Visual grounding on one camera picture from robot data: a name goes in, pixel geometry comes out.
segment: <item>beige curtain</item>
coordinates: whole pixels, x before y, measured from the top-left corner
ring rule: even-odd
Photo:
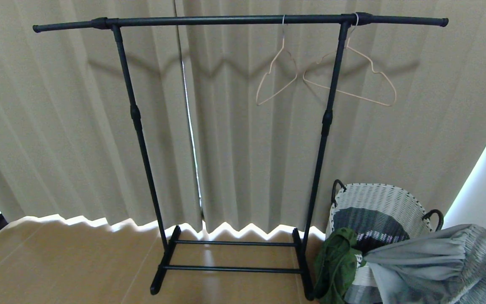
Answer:
[[[313,225],[324,228],[335,179],[389,183],[446,212],[486,145],[486,2],[177,0],[178,16],[341,14],[448,17],[449,25],[365,25],[351,46],[395,84],[391,108],[337,95]],[[180,27],[208,227],[303,228],[339,25],[287,25],[298,81],[262,106],[255,94],[281,44],[280,25]],[[293,78],[283,54],[260,100]],[[339,89],[388,102],[386,81],[346,52]]]
[[[486,1],[0,2],[0,209],[10,219],[59,213],[110,223],[155,219],[113,35],[35,34],[31,25],[100,16],[341,14],[448,17],[445,28],[358,27],[399,98],[391,108],[338,94],[313,225],[323,228],[334,179],[403,187],[446,212],[486,144]],[[286,25],[297,81],[262,106],[255,94],[280,25],[122,29],[166,227],[199,230],[188,95],[209,229],[303,228],[339,25]],[[181,71],[181,58],[187,92]],[[283,53],[260,100],[295,75]],[[391,100],[386,82],[346,52],[339,89]]]
[[[0,210],[8,220],[156,219],[112,32],[31,29],[102,16],[174,16],[174,5],[0,1]],[[176,28],[122,31],[165,225],[199,230]]]

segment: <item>laundry basket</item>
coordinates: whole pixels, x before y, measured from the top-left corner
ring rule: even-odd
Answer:
[[[341,186],[335,195],[337,185]],[[343,185],[338,179],[333,184],[332,206],[326,228],[326,237],[341,227],[357,233],[355,248],[366,252],[396,242],[435,231],[430,216],[438,215],[436,230],[443,225],[439,210],[425,209],[408,191],[394,185],[354,183]],[[350,304],[380,303],[380,293],[370,267],[358,268],[355,280],[345,294]]]

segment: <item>basket handle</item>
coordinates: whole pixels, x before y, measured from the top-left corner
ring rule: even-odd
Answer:
[[[337,185],[341,185],[341,188],[346,191],[346,186],[343,184],[342,181],[340,181],[340,179],[335,179],[335,181],[333,182],[333,189],[331,191],[331,205],[335,206],[335,208],[337,207],[337,201],[335,200],[335,192],[337,191]]]
[[[421,220],[430,219],[430,217],[434,213],[436,213],[438,215],[438,225],[436,226],[436,231],[440,231],[442,229],[442,226],[444,225],[444,215],[440,210],[438,210],[438,209],[430,210],[423,217],[421,217]]]

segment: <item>floor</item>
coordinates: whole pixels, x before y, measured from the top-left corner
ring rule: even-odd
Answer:
[[[181,239],[197,237],[183,229]],[[222,231],[215,240],[235,237]],[[262,241],[254,231],[239,240]],[[270,241],[290,242],[277,232]],[[309,266],[320,246],[311,234]],[[173,264],[297,267],[293,248],[178,245]],[[0,231],[0,304],[36,303],[309,303],[299,275],[168,271],[162,289],[149,287],[162,257],[156,227],[123,223],[92,227],[87,221],[22,219]]]

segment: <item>black metal garment rack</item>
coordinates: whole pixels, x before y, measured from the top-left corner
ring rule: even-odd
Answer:
[[[420,18],[420,17],[401,17],[401,16],[373,16],[368,13],[358,12],[355,14],[342,15],[274,15],[274,16],[208,16],[208,17],[162,17],[162,18],[133,18],[133,19],[109,19],[98,18],[91,21],[58,23],[47,25],[33,25],[33,30],[36,33],[43,31],[56,31],[66,29],[85,29],[94,28],[101,30],[112,30],[116,40],[117,49],[119,52],[119,59],[121,60],[121,68],[123,69],[123,77],[125,85],[127,86],[127,93],[129,94],[129,101],[131,104],[131,118],[135,125],[140,151],[143,159],[143,166],[147,176],[147,182],[151,191],[153,199],[155,214],[159,223],[160,237],[162,245],[164,246],[164,256],[160,261],[157,273],[151,284],[151,294],[159,292],[162,285],[166,271],[173,270],[195,270],[195,271],[248,271],[248,272],[264,272],[264,273],[293,273],[300,274],[305,290],[305,297],[308,300],[313,300],[313,285],[307,260],[305,258],[305,250],[307,248],[307,241],[309,229],[311,227],[311,219],[314,211],[314,204],[316,202],[316,193],[318,191],[318,184],[320,181],[320,172],[322,170],[322,163],[324,161],[324,152],[326,150],[327,137],[329,135],[329,128],[333,118],[333,101],[335,99],[335,92],[337,82],[339,81],[339,73],[341,69],[341,61],[343,60],[343,52],[345,48],[345,40],[348,29],[352,25],[356,25],[356,20],[359,19],[357,25],[365,25],[370,23],[393,23],[393,24],[420,24],[420,25],[438,25],[445,27],[448,19],[437,18]],[[296,23],[339,23],[339,44],[337,45],[337,52],[335,56],[335,64],[332,72],[331,86],[327,100],[326,111],[322,119],[322,131],[320,138],[320,147],[318,149],[318,157],[316,159],[316,170],[314,172],[314,179],[312,190],[310,193],[310,200],[307,209],[307,219],[305,222],[305,232],[303,240],[299,237],[299,232],[295,228],[292,232],[293,243],[265,243],[265,242],[220,242],[220,241],[185,241],[179,240],[181,229],[176,226],[172,237],[169,241],[166,240],[164,225],[162,223],[162,216],[160,214],[160,207],[157,199],[157,193],[151,174],[151,167],[145,140],[143,138],[143,131],[141,125],[140,110],[136,104],[135,94],[132,89],[131,77],[129,74],[129,66],[127,64],[127,57],[125,56],[125,49],[123,47],[123,38],[121,35],[121,27],[141,27],[141,26],[158,26],[158,25],[213,25],[213,24],[281,24],[282,22],[289,24]],[[170,259],[177,244],[229,244],[229,245],[243,245],[243,246],[282,246],[295,247],[297,261],[299,268],[254,268],[254,267],[210,267],[210,266],[187,266],[187,265],[170,265]]]

